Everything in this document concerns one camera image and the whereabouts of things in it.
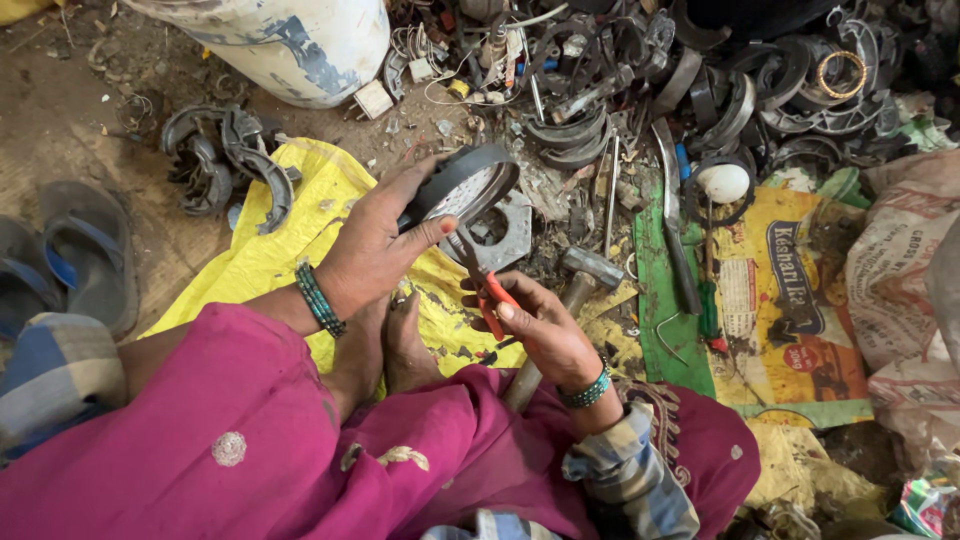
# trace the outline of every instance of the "blue flip-flop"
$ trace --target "blue flip-flop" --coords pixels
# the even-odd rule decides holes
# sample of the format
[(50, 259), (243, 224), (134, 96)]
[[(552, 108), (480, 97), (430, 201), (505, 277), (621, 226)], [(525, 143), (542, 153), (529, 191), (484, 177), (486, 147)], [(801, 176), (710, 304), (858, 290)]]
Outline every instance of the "blue flip-flop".
[(63, 293), (47, 268), (40, 234), (0, 215), (0, 338), (16, 339), (30, 319), (62, 309)]
[(81, 182), (53, 182), (39, 195), (43, 255), (67, 288), (65, 311), (123, 335), (139, 307), (127, 214), (109, 193)]

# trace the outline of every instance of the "foot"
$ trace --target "foot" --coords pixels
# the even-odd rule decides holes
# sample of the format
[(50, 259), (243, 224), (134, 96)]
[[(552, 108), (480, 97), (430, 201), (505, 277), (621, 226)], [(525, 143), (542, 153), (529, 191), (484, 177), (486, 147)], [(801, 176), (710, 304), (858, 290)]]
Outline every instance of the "foot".
[(340, 422), (373, 396), (383, 373), (381, 335), (390, 296), (363, 307), (347, 320), (347, 333), (333, 348), (333, 371), (322, 375), (340, 410)]
[(420, 316), (420, 293), (409, 297), (397, 292), (387, 314), (384, 373), (387, 395), (398, 394), (443, 380), (437, 360), (423, 345), (417, 319)]

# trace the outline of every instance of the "checkered cloth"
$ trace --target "checkered cloth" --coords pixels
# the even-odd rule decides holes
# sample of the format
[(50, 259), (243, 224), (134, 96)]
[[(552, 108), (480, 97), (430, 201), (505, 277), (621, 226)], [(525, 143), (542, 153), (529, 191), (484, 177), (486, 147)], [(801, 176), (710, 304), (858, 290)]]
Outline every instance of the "checkered cloth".
[(82, 315), (41, 313), (20, 333), (0, 379), (0, 455), (16, 459), (126, 402), (107, 328)]
[[(684, 489), (650, 442), (652, 405), (632, 402), (609, 430), (587, 437), (564, 457), (564, 476), (582, 480), (602, 538), (693, 538), (700, 522)], [(513, 512), (477, 510), (476, 531), (441, 526), (420, 540), (560, 540)]]

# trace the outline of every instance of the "hammer head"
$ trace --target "hammer head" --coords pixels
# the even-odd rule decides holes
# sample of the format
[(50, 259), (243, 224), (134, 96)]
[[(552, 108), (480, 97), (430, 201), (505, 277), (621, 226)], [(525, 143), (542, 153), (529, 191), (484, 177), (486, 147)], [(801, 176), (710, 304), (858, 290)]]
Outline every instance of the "hammer head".
[(562, 265), (574, 272), (587, 272), (609, 290), (616, 289), (623, 281), (623, 270), (605, 258), (576, 246), (566, 250)]

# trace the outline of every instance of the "white plastic barrel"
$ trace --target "white plastic barrel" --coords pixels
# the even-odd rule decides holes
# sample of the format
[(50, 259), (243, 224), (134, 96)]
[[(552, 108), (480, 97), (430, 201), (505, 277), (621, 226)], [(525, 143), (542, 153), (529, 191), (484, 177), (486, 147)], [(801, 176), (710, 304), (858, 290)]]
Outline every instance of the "white plastic barrel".
[(173, 23), (274, 96), (336, 107), (390, 47), (383, 0), (124, 0)]

